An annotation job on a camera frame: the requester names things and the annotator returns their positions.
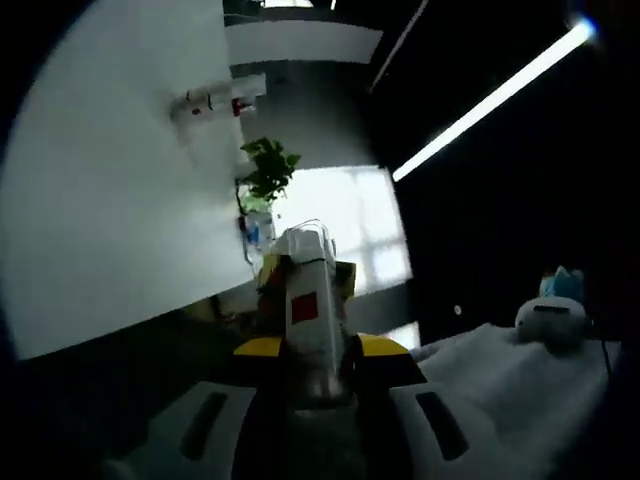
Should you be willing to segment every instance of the yellow part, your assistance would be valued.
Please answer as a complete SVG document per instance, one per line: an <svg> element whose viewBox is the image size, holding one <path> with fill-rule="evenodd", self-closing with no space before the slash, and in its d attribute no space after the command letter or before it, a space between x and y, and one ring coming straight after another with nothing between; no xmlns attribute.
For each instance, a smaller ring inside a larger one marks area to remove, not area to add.
<svg viewBox="0 0 640 480"><path fill-rule="evenodd" d="M405 355L409 350L390 338L359 333L362 353L365 357L383 357L386 355Z"/></svg>
<svg viewBox="0 0 640 480"><path fill-rule="evenodd" d="M281 337L254 338L236 348L233 354L255 357L277 357L280 353L281 343Z"/></svg>

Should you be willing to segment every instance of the black slot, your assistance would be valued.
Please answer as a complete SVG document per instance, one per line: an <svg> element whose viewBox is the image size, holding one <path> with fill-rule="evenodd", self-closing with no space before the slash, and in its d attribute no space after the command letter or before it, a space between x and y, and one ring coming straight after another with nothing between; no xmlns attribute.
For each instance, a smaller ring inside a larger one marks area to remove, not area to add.
<svg viewBox="0 0 640 480"><path fill-rule="evenodd" d="M534 312L551 312L551 313L569 313L567 307L554 307L552 305L536 305L533 307Z"/></svg>
<svg viewBox="0 0 640 480"><path fill-rule="evenodd" d="M180 452L189 460L202 460L207 438L226 400L224 393L212 393L193 417L180 445Z"/></svg>
<svg viewBox="0 0 640 480"><path fill-rule="evenodd" d="M431 424L445 460L455 460L469 450L458 422L438 395L433 392L420 393L416 395L416 400Z"/></svg>

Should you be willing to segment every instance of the fluorescent light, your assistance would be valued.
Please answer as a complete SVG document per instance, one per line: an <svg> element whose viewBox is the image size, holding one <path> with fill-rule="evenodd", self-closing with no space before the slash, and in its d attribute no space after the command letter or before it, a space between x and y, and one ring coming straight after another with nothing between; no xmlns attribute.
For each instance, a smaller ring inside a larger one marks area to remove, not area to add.
<svg viewBox="0 0 640 480"><path fill-rule="evenodd" d="M494 108L502 105L521 88L531 83L531 81L533 81L538 75L559 62L594 34L595 27L589 20L583 19L578 22L560 40L538 55L531 63L500 85L496 90L489 94L489 96L469 110L465 115L460 117L459 120L434 138L422 150L407 160L400 168L393 172L393 179L397 182L406 177L423 162L449 145L461 133L478 123Z"/></svg>

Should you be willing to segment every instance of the cable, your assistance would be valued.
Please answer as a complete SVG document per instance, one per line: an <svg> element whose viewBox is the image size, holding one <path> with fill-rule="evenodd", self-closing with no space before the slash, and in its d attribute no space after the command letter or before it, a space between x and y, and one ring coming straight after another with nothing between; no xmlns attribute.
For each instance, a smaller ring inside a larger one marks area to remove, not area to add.
<svg viewBox="0 0 640 480"><path fill-rule="evenodd" d="M607 368L607 376L609 380L611 380L611 361L609 360L609 351L607 350L607 345L604 343L604 340L600 338L600 344L602 345L602 353L604 354L604 364Z"/></svg>

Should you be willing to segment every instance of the white blanket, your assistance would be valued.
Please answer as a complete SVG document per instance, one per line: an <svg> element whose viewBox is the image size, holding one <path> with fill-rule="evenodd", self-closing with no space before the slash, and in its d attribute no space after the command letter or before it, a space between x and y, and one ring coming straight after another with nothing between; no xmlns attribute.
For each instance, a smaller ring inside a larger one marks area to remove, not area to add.
<svg viewBox="0 0 640 480"><path fill-rule="evenodd" d="M607 343L612 365L620 351ZM531 462L537 478L552 471L601 401L607 372L599 341L550 353L522 344L514 329L483 325L413 352L429 381L484 410L499 439Z"/></svg>

